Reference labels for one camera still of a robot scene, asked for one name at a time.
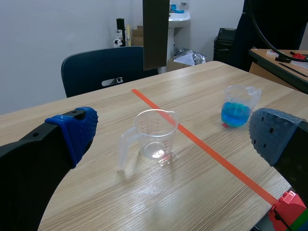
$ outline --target gray gripper pad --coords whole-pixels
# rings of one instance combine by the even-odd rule
[[[249,122],[251,142],[270,166],[280,158],[297,126],[304,119],[269,108],[252,113]]]

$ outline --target measuring cup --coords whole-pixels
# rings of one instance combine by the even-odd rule
[[[225,88],[225,101],[221,109],[221,120],[231,127],[247,122],[252,110],[260,100],[262,90],[254,87],[230,86]]]
[[[120,138],[120,170],[124,167],[128,148],[134,141],[138,141],[140,152],[151,160],[162,160],[172,156],[172,144],[179,125],[175,112],[147,110],[135,117],[134,125]]]

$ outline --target blue gripper pad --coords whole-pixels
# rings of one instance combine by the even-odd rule
[[[80,107],[75,110],[84,110],[86,112],[85,116],[82,118],[76,118],[64,114],[55,115],[52,118],[47,118],[45,120],[45,122],[56,124],[61,128],[72,159],[72,168],[76,167],[84,153],[87,151],[87,146],[91,145],[98,123],[97,112],[94,109],[90,107]]]
[[[251,142],[270,166],[279,160],[302,121],[305,120],[269,108],[258,109],[251,115],[249,122]]]

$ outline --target blue liquid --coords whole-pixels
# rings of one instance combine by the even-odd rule
[[[221,120],[231,127],[238,127],[247,122],[251,110],[241,103],[226,102],[222,106]]]

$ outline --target red object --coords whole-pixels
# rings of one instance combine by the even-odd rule
[[[292,57],[296,59],[306,59],[306,57],[300,53],[296,53]]]
[[[269,220],[273,223],[275,231],[285,231],[286,226],[281,220],[275,218],[274,210],[291,226],[293,222],[305,211],[306,207],[299,196],[293,192],[284,192],[277,203],[269,211]]]
[[[226,124],[226,123],[223,123],[223,124],[221,124],[224,128],[228,128],[229,127],[229,125],[228,124]]]

